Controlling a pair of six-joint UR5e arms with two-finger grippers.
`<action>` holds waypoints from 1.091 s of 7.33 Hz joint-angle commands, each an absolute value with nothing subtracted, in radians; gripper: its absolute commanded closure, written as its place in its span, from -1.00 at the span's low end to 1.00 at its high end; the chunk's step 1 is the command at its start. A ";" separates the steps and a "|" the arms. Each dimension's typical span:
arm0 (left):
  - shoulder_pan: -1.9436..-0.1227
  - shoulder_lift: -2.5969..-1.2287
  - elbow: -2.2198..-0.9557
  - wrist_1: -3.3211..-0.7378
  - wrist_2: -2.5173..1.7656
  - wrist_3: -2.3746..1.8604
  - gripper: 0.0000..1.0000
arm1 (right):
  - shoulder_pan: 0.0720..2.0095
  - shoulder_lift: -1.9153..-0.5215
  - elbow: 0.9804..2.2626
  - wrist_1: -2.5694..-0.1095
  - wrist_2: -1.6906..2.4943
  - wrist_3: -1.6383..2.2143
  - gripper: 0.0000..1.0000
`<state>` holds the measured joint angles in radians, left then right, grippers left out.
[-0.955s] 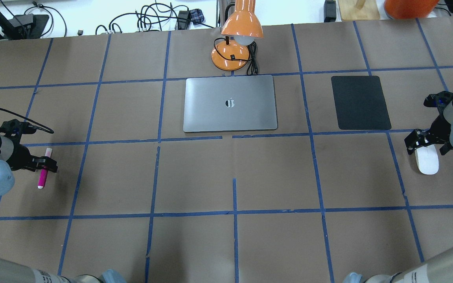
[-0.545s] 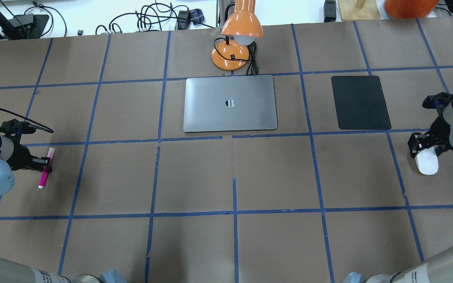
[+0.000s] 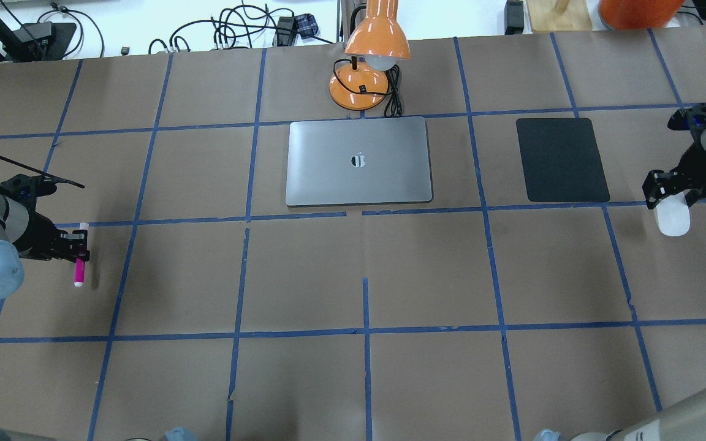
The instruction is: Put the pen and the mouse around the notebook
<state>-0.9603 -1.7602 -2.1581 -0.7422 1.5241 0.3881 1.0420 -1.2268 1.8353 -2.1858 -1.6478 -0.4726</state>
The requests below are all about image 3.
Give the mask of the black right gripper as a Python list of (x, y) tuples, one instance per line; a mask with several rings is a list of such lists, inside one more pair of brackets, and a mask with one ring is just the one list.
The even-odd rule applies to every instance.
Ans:
[(667, 128), (687, 130), (693, 143), (681, 156), (677, 167), (670, 172), (650, 170), (644, 179), (644, 199), (647, 209), (653, 210), (665, 198), (684, 193), (687, 206), (694, 206), (706, 198), (706, 149), (702, 134), (706, 131), (706, 104), (683, 108), (669, 118)]

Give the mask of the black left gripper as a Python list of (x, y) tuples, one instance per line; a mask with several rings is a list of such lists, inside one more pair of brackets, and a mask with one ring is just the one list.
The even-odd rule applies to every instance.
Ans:
[(89, 262), (91, 252), (87, 248), (78, 248), (78, 243), (89, 242), (88, 230), (73, 230), (71, 233), (56, 228), (53, 221), (36, 211), (37, 199), (53, 195), (57, 184), (78, 183), (59, 178), (51, 174), (27, 176), (17, 174), (0, 183), (0, 195), (11, 199), (8, 203), (7, 220), (15, 220), (15, 204), (26, 210), (25, 231), (16, 234), (14, 246), (18, 255), (31, 260), (47, 262), (51, 259), (63, 259), (68, 262)]

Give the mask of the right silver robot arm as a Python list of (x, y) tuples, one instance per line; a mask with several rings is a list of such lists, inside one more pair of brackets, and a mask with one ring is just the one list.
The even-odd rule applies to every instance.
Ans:
[(591, 299), (577, 302), (591, 324), (605, 312), (605, 291), (624, 290), (624, 348), (641, 343), (631, 386), (611, 349), (593, 366), (613, 382), (608, 423), (579, 429), (549, 425), (555, 440), (706, 440), (706, 106), (584, 111), (580, 118), (518, 118), (517, 183), (529, 208), (558, 208), (554, 243), (582, 251), (572, 258)]

